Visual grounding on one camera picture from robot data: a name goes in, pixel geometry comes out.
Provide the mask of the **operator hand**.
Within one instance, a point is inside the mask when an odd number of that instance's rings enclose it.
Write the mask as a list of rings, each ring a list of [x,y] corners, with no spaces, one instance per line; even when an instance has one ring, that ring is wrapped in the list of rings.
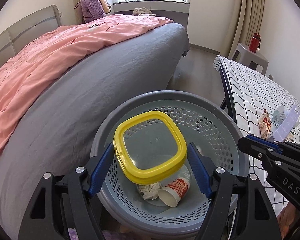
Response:
[[[300,219],[300,212],[290,202],[283,208],[277,216],[277,221],[280,228],[281,238],[291,237],[298,228],[298,220]]]

